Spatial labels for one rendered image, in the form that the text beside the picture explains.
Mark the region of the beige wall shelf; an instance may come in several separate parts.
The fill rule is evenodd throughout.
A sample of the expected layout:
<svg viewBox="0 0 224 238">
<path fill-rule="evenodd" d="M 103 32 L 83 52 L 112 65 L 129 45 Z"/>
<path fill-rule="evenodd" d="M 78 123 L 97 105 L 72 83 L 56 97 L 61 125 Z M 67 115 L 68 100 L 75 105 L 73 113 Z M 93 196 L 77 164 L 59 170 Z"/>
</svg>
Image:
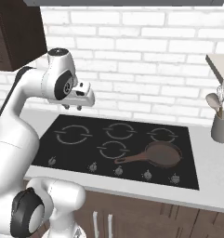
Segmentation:
<svg viewBox="0 0 224 238">
<path fill-rule="evenodd" d="M 224 54 L 208 54 L 205 60 L 219 83 L 224 86 Z"/>
</svg>

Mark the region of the grey utensil pot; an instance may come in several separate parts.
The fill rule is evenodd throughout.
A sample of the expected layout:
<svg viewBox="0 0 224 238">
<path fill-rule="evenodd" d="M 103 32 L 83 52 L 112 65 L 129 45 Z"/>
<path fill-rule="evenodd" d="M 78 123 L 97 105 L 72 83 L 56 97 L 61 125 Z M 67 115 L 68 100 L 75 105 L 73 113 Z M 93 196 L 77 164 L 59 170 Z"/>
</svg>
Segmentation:
<svg viewBox="0 0 224 238">
<path fill-rule="evenodd" d="M 224 143 L 224 118 L 215 114 L 211 128 L 211 138 L 219 143 Z"/>
</svg>

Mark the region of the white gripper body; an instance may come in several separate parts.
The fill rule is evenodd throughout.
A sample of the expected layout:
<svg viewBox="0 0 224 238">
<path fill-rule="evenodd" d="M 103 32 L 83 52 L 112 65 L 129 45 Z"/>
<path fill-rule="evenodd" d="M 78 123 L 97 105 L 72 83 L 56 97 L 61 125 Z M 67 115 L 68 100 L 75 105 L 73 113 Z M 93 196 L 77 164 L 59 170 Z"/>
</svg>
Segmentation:
<svg viewBox="0 0 224 238">
<path fill-rule="evenodd" d="M 72 90 L 65 99 L 50 99 L 48 102 L 61 105 L 92 107 L 95 104 L 95 95 L 91 88 L 87 92 Z"/>
</svg>

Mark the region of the dark brown wall cupboard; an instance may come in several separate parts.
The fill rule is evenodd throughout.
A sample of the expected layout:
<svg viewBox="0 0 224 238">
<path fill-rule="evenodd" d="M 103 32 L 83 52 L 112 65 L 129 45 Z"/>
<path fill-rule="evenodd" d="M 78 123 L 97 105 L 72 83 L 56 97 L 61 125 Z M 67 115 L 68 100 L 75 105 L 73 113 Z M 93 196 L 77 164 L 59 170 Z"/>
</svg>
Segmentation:
<svg viewBox="0 0 224 238">
<path fill-rule="evenodd" d="M 0 71 L 13 72 L 46 53 L 40 7 L 0 0 Z"/>
</svg>

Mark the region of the grey extractor hood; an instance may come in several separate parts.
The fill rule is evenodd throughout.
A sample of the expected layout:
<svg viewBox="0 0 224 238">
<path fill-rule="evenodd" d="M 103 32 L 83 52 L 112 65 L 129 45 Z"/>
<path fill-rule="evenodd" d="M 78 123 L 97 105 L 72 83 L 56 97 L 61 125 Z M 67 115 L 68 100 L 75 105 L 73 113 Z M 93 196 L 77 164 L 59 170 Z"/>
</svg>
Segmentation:
<svg viewBox="0 0 224 238">
<path fill-rule="evenodd" d="M 23 0 L 28 7 L 222 7 L 224 0 Z"/>
</svg>

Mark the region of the brown frying pan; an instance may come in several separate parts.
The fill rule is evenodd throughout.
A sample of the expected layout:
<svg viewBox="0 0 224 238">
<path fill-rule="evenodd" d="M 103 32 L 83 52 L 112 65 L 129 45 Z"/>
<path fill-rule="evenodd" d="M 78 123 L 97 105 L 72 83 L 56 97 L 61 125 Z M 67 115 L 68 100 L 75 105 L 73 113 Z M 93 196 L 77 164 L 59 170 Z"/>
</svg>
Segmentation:
<svg viewBox="0 0 224 238">
<path fill-rule="evenodd" d="M 161 168 L 170 168 L 176 166 L 181 159 L 182 152 L 176 145 L 167 141 L 154 141 L 143 152 L 115 159 L 114 162 L 119 165 L 144 161 Z"/>
</svg>

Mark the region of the black hob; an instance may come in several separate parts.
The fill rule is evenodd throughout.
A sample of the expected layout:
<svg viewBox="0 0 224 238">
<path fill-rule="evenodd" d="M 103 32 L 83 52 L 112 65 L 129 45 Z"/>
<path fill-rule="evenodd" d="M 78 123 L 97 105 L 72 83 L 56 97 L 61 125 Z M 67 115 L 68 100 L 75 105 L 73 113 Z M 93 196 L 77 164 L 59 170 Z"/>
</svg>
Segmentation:
<svg viewBox="0 0 224 238">
<path fill-rule="evenodd" d="M 167 141 L 182 152 L 181 161 L 161 168 L 148 162 L 116 164 L 154 141 Z M 198 178 L 186 126 L 169 126 L 82 116 L 59 115 L 40 138 L 33 164 L 73 172 L 197 190 Z"/>
</svg>

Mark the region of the silver whisk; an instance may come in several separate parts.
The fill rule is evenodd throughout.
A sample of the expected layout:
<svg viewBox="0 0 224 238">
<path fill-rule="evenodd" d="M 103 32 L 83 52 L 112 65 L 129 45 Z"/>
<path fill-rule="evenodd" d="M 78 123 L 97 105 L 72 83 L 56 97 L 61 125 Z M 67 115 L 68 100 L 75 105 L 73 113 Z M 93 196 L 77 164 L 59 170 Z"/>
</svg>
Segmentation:
<svg viewBox="0 0 224 238">
<path fill-rule="evenodd" d="M 224 86 L 217 87 L 217 97 L 219 100 L 219 104 L 222 105 L 224 102 Z"/>
</svg>

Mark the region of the beige wooden spoon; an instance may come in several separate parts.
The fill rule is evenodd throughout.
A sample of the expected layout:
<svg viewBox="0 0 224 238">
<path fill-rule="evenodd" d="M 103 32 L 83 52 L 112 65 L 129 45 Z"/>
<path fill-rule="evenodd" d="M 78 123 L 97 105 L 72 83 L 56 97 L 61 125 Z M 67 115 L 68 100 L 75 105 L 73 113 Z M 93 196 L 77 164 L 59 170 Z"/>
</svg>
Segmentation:
<svg viewBox="0 0 224 238">
<path fill-rule="evenodd" d="M 207 104 L 216 111 L 217 116 L 222 116 L 222 108 L 216 93 L 209 93 L 206 97 Z"/>
</svg>

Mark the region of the brown cupboard door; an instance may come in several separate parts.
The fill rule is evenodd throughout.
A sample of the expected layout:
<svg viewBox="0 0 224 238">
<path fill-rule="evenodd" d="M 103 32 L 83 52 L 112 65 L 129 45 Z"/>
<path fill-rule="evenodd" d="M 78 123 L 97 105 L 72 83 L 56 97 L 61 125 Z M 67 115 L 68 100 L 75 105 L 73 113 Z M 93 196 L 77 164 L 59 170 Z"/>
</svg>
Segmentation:
<svg viewBox="0 0 224 238">
<path fill-rule="evenodd" d="M 161 238 L 160 205 L 156 202 L 104 194 L 101 200 L 104 234 L 108 238 L 108 215 L 112 214 L 113 238 Z"/>
<path fill-rule="evenodd" d="M 86 201 L 83 206 L 74 212 L 75 220 L 86 233 L 86 238 L 95 238 L 93 227 L 93 212 L 98 212 L 99 238 L 102 238 L 102 228 L 100 227 L 101 211 L 99 197 L 96 192 L 87 191 Z"/>
<path fill-rule="evenodd" d="M 161 204 L 160 215 L 175 228 L 172 238 L 224 238 L 224 213 Z"/>
</svg>

